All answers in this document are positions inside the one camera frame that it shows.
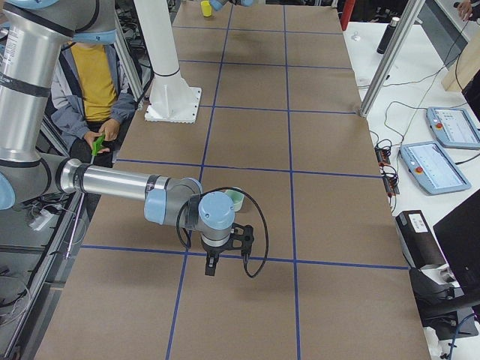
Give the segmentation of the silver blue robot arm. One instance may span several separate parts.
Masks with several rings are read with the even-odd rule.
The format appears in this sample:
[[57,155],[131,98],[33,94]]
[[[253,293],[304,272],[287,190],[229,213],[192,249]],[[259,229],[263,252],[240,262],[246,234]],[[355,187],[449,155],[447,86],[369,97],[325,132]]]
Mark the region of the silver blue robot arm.
[[214,11],[220,11],[227,4],[250,7],[258,3],[257,0],[208,0],[208,3],[211,5]]
[[220,254],[233,249],[236,226],[233,201],[222,190],[36,151],[62,45],[114,43],[114,3],[6,1],[3,9],[10,32],[1,63],[1,208],[55,192],[140,200],[148,221],[201,235],[205,272],[214,275]]

